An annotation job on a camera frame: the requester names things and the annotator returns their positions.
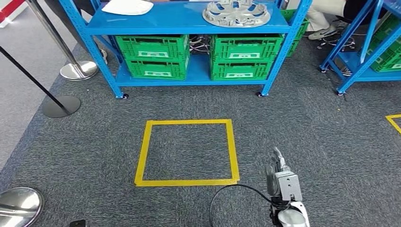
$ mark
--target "black cable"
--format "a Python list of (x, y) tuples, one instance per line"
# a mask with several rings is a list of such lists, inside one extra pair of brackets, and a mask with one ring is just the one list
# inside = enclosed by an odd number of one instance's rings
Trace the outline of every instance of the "black cable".
[(263, 195), (260, 191), (258, 191), (257, 189), (255, 189), (255, 188), (253, 188), (253, 187), (251, 187), (251, 186), (244, 185), (244, 184), (226, 185), (226, 186), (220, 188), (220, 189), (216, 192), (216, 194), (214, 194), (214, 196), (213, 196), (213, 198), (212, 198), (212, 201), (210, 202), (210, 205), (209, 205), (209, 223), (210, 223), (210, 227), (213, 227), (212, 206), (213, 206), (214, 200), (216, 199), (217, 195), (218, 195), (223, 189), (228, 188), (228, 187), (234, 187), (234, 186), (244, 187), (244, 188), (251, 189), (252, 191), (258, 193), (258, 194), (259, 194), (262, 198), (264, 198), (267, 202), (271, 203), (273, 206), (275, 206), (275, 207), (277, 207), (277, 208), (287, 208), (287, 207), (289, 206), (289, 202), (288, 202), (287, 204), (278, 204), (278, 203), (273, 202), (272, 200), (270, 200), (269, 198), (267, 198), (265, 195)]

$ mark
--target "sneaker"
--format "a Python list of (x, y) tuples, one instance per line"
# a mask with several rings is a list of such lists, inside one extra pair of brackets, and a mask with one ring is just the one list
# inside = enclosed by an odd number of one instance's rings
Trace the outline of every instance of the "sneaker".
[(105, 61), (106, 65), (107, 65), (107, 52), (103, 49), (100, 49), (100, 53), (102, 53), (103, 56), (103, 60)]
[(322, 29), (320, 31), (310, 34), (308, 36), (308, 39), (310, 39), (310, 40), (323, 39), (325, 37), (334, 35), (336, 33), (337, 33), (337, 28), (333, 25), (330, 25), (330, 27), (327, 29)]

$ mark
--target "crate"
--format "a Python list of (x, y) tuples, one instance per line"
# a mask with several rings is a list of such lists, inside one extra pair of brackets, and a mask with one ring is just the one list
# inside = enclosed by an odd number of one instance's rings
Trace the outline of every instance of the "crate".
[(276, 58), (283, 42), (281, 34), (212, 35), (213, 62), (267, 62)]
[(189, 52), (188, 35), (117, 35), (115, 38), (127, 60), (184, 61)]
[[(380, 40), (372, 37), (367, 55), (370, 55), (379, 46), (380, 42)], [(401, 71), (401, 45), (398, 45), (395, 51), (392, 48), (388, 48), (370, 67), (376, 72)]]
[(125, 60), (133, 78), (185, 80), (190, 55), (182, 62)]
[(287, 53), (287, 57), (291, 57), (291, 56), (292, 56), (292, 54), (295, 52), (296, 47), (298, 46), (298, 43), (299, 43), (299, 40), (295, 40), (295, 41), (292, 43), (292, 45), (291, 45), (291, 47), (289, 48), (289, 51), (288, 51), (288, 53)]
[(211, 80), (263, 80), (267, 78), (273, 61), (253, 63), (221, 63), (210, 60)]
[[(295, 14), (296, 9), (282, 9), (281, 14), (283, 15), (284, 19), (289, 22), (289, 20), (292, 18), (292, 16)], [(296, 34), (294, 41), (287, 53), (287, 57), (291, 57), (292, 54), (295, 52), (296, 47), (298, 46), (299, 40), (302, 39), (302, 36), (304, 35), (306, 29), (308, 28), (309, 25), (309, 20), (304, 19), (304, 21), (301, 24), (301, 27), (298, 30), (298, 33)]]
[[(295, 14), (295, 12), (296, 12), (296, 9), (282, 9), (281, 10), (281, 14), (283, 15), (284, 19), (287, 22), (290, 21), (290, 19)], [(305, 18), (301, 24), (301, 27), (298, 30), (298, 33), (296, 34), (296, 36), (294, 38), (295, 41), (302, 39), (302, 36), (304, 35), (306, 29), (308, 28), (308, 25), (309, 25), (309, 20)]]
[[(395, 15), (391, 14), (377, 29), (373, 38), (379, 41), (383, 41), (389, 36), (389, 34), (394, 30), (401, 20)], [(401, 36), (389, 47), (393, 52), (398, 52), (401, 47)]]

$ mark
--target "yellow floor tape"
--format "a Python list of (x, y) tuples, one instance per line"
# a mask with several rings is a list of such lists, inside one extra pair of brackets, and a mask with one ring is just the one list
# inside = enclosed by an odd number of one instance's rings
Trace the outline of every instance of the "yellow floor tape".
[(401, 128), (397, 123), (393, 120), (394, 118), (401, 118), (401, 114), (396, 114), (396, 115), (389, 115), (386, 116), (387, 120), (390, 122), (392, 126), (401, 134)]
[[(150, 135), (153, 125), (172, 125), (172, 124), (225, 124), (227, 131), (228, 156), (230, 160), (231, 179), (207, 179), (207, 180), (143, 180), (145, 172), (146, 158)], [(136, 186), (210, 186), (210, 185), (229, 185), (239, 181), (239, 169), (237, 155), (235, 152), (234, 131), (231, 119), (211, 119), (211, 120), (171, 120), (171, 121), (147, 121), (145, 132), (143, 133), (142, 147), (138, 159), (137, 172), (134, 183)]]

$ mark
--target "white paper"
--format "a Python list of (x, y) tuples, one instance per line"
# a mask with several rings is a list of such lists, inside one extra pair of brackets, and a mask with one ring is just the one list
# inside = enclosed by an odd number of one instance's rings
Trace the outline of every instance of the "white paper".
[(102, 9), (104, 12), (120, 15), (142, 15), (152, 9), (153, 3), (142, 0), (111, 0)]

